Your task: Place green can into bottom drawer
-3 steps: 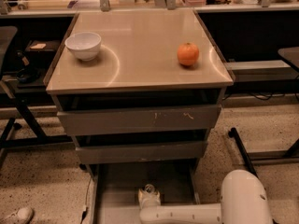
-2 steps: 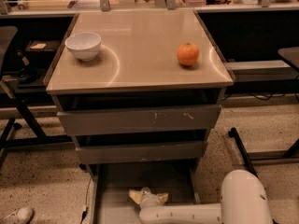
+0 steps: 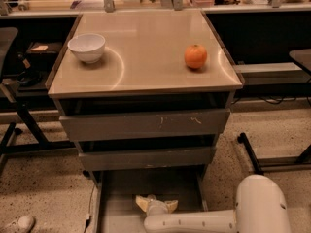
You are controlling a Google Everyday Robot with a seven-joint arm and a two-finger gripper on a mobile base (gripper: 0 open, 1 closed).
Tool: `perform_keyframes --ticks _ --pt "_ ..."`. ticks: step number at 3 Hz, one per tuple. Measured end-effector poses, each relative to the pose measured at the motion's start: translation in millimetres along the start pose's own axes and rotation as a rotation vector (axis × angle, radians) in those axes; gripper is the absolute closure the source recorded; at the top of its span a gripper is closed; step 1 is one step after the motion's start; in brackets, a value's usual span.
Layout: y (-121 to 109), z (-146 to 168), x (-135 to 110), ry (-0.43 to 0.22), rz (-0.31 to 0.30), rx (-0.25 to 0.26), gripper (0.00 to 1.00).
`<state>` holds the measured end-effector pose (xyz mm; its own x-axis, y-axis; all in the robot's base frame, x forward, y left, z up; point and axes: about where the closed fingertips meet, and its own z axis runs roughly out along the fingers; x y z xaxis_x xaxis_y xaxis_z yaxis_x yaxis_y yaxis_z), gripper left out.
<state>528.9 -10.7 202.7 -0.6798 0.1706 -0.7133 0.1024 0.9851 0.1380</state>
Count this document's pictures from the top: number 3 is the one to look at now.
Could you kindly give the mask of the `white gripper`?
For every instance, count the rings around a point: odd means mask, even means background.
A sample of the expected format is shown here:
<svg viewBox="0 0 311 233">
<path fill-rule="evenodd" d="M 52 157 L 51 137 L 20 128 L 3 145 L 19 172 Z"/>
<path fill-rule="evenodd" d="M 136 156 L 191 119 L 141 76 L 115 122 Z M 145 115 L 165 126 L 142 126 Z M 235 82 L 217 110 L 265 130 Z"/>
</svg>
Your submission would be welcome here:
<svg viewBox="0 0 311 233">
<path fill-rule="evenodd" d="M 143 212 L 146 212 L 147 216 L 173 213 L 178 208 L 177 200 L 163 202 L 152 194 L 147 197 L 137 195 L 135 202 Z"/>
</svg>

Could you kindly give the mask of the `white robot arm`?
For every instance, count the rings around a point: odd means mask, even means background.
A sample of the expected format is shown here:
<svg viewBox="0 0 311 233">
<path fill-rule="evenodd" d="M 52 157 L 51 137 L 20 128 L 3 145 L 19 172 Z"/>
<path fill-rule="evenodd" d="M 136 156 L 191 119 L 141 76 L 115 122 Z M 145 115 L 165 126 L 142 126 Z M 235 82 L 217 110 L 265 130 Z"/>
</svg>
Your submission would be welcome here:
<svg viewBox="0 0 311 233">
<path fill-rule="evenodd" d="M 250 175 L 237 187 L 232 210 L 175 213 L 178 201 L 137 195 L 146 213 L 147 233 L 292 233 L 285 196 L 263 175 Z"/>
</svg>

